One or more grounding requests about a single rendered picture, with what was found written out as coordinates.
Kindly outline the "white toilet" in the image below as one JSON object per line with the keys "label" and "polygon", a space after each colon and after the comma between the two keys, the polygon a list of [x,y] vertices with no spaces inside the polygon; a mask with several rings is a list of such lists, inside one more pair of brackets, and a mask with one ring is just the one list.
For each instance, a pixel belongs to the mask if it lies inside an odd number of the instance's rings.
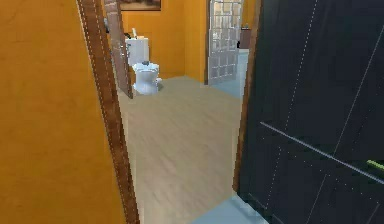
{"label": "white toilet", "polygon": [[150,61],[149,39],[139,36],[136,29],[132,35],[125,39],[128,65],[133,69],[135,82],[133,88],[142,95],[153,95],[159,90],[158,84],[162,81],[159,77],[160,66]]}

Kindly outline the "white glass-paned room door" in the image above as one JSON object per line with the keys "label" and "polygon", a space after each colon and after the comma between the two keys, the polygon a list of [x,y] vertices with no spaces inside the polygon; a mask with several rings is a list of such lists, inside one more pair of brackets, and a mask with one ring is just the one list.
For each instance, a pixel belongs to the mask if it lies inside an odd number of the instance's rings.
{"label": "white glass-paned room door", "polygon": [[208,84],[234,80],[244,0],[210,0]]}

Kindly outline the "brown wooden cabinet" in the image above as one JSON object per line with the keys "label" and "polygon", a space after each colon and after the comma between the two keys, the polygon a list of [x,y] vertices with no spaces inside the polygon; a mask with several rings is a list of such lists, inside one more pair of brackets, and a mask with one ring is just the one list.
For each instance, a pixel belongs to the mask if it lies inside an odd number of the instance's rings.
{"label": "brown wooden cabinet", "polygon": [[249,42],[250,42],[250,36],[251,36],[251,29],[248,26],[241,28],[240,33],[240,49],[248,49],[249,48]]}

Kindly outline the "brown wooden room door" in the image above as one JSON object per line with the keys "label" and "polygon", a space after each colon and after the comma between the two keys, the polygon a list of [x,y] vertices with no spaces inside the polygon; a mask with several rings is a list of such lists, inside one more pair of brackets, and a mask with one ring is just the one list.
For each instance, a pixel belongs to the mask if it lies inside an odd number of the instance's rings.
{"label": "brown wooden room door", "polygon": [[133,98],[120,3],[118,0],[104,0],[104,8],[117,85],[129,98]]}

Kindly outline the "black room door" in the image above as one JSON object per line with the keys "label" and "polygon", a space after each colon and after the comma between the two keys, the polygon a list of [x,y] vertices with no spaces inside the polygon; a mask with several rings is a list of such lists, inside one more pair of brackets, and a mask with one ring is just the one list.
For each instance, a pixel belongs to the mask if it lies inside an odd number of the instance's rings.
{"label": "black room door", "polygon": [[384,0],[262,0],[244,146],[268,224],[384,224]]}

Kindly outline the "dark framed wall picture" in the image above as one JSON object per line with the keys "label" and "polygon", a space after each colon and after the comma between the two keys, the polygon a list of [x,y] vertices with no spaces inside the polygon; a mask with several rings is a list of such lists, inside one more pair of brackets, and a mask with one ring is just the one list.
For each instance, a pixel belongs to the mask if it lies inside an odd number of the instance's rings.
{"label": "dark framed wall picture", "polygon": [[122,11],[160,11],[161,0],[119,0]]}

